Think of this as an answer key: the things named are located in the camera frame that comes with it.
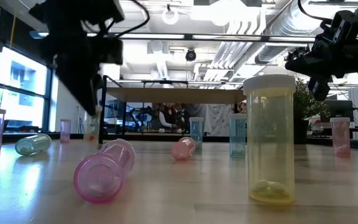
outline computer monitor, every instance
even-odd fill
[[[354,121],[353,117],[353,103],[349,100],[326,100],[325,103],[329,107],[329,117],[321,116],[321,122],[329,122],[330,118],[350,118]]]

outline window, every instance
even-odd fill
[[[6,110],[8,127],[42,127],[44,99],[0,88],[0,109]]]
[[[13,50],[0,53],[0,84],[45,94],[47,68]]]
[[[0,53],[0,109],[8,128],[48,128],[50,70],[13,50]]]

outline table surface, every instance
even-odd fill
[[[94,205],[73,188],[76,165],[97,150],[82,140],[33,156],[13,145],[0,153],[0,223],[358,223],[358,151],[351,159],[331,147],[295,149],[296,201],[271,205],[247,196],[245,159],[227,143],[204,143],[185,162],[172,142],[132,142],[135,168],[116,200]]]

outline glass window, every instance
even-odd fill
[[[0,88],[0,109],[6,110],[8,127],[42,127],[44,99]]]
[[[47,68],[13,50],[0,53],[0,84],[45,94]]]

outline desk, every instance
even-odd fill
[[[106,95],[109,94],[124,102],[122,117],[122,135],[126,134],[126,103],[188,103],[188,104],[227,104],[234,105],[234,113],[237,113],[237,104],[247,99],[242,90],[200,89],[200,88],[146,88],[146,83],[181,83],[189,85],[187,81],[154,80],[144,81],[143,88],[123,88],[120,84],[110,79],[118,87],[108,87],[108,76],[103,76],[103,88],[100,105],[102,106],[99,124],[99,143],[105,140],[104,110],[106,107]]]
[[[93,205],[73,188],[76,165],[97,146],[53,142],[47,152],[20,157],[13,145],[0,154],[1,223],[358,223],[358,151],[352,159],[331,147],[295,150],[296,202],[278,206],[247,196],[244,159],[229,144],[205,143],[192,160],[174,162],[171,142],[132,142],[137,158],[112,203]]]

